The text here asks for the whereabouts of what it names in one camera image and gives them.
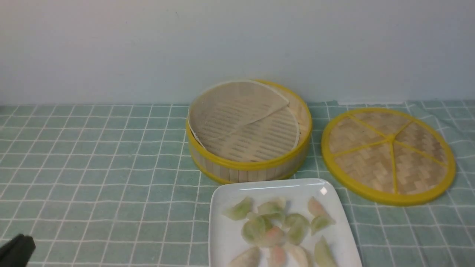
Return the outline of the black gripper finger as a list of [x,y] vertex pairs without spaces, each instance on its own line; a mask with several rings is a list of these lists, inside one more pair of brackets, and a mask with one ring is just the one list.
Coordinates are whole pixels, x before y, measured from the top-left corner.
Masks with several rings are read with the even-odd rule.
[[30,235],[18,234],[0,248],[1,267],[27,266],[36,245]]

